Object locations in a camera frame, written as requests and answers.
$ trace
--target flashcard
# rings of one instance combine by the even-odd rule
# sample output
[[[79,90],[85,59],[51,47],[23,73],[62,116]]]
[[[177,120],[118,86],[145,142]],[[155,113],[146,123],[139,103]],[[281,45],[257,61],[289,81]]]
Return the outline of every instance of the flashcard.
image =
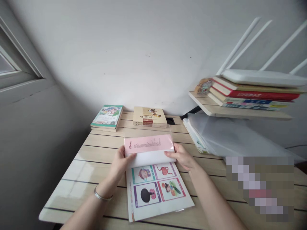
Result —
[[[177,176],[173,163],[153,165],[153,170],[157,180]]]
[[[134,199],[136,208],[161,202],[157,183],[134,186]]]
[[[133,168],[131,170],[132,170],[133,184],[139,184],[155,180],[152,165]]]
[[[158,186],[163,201],[185,197],[185,192],[178,178],[158,181]]]

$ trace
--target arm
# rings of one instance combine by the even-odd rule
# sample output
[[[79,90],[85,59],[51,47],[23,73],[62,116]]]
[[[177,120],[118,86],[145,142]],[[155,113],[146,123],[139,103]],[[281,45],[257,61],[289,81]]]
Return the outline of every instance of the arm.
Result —
[[[247,229],[203,168],[182,145],[174,143],[174,146],[175,152],[165,155],[176,158],[189,172],[210,229]]]
[[[127,165],[135,158],[135,154],[131,154],[125,158],[125,148],[121,146],[114,156],[108,176],[97,185],[96,192],[103,198],[111,198],[118,182],[126,171]],[[77,211],[63,225],[61,230],[86,230],[94,229],[99,223],[106,210],[108,202],[97,198],[92,194],[78,208]]]

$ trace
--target plastic bag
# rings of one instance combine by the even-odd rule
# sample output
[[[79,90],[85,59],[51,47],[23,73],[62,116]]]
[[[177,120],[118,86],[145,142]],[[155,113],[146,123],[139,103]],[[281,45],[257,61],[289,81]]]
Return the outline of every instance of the plastic bag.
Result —
[[[275,144],[247,127],[243,119],[210,117],[205,114],[188,114],[188,119],[198,132],[209,153],[220,157],[294,157],[303,158]]]

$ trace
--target pink card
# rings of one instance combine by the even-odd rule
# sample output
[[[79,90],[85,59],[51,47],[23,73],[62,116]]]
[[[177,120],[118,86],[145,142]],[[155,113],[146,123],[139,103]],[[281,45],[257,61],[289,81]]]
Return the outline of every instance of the pink card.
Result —
[[[170,134],[125,138],[126,154],[171,149],[174,149],[174,145]]]

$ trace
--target silver bracelet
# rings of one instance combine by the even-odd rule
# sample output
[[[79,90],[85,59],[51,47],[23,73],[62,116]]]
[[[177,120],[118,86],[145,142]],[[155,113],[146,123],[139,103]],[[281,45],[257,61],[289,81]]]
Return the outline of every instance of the silver bracelet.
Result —
[[[99,194],[96,192],[96,188],[97,188],[97,186],[96,186],[95,189],[94,189],[94,193],[95,193],[95,196],[96,196],[98,199],[103,200],[103,201],[107,201],[107,202],[109,202],[110,200],[112,200],[113,195],[112,195],[109,199],[103,198],[102,196],[99,196]]]

